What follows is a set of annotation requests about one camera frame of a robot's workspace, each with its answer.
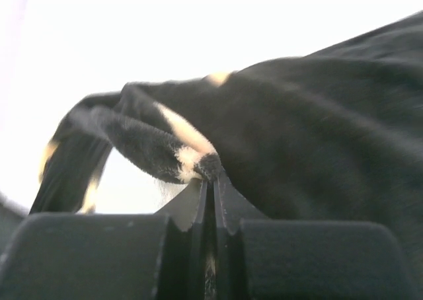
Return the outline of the black pillowcase with beige flowers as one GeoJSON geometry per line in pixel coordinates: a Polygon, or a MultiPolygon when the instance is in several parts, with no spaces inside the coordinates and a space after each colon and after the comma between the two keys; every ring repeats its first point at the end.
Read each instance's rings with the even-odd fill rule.
{"type": "Polygon", "coordinates": [[[94,211],[114,149],[174,184],[225,171],[272,219],[383,225],[422,293],[422,13],[303,57],[86,96],[46,145],[30,212],[94,211]]]}

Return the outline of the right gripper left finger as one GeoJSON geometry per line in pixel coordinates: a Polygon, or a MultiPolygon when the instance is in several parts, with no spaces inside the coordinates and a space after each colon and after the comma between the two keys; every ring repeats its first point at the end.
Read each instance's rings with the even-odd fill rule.
{"type": "Polygon", "coordinates": [[[1,256],[2,299],[203,299],[208,185],[151,215],[40,213],[1,256]]]}

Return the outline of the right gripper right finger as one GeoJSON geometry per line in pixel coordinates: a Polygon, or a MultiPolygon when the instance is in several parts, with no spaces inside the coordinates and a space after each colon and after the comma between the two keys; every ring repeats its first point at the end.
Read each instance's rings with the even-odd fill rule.
{"type": "Polygon", "coordinates": [[[225,174],[213,185],[219,299],[419,299],[384,226],[271,220],[225,174]]]}

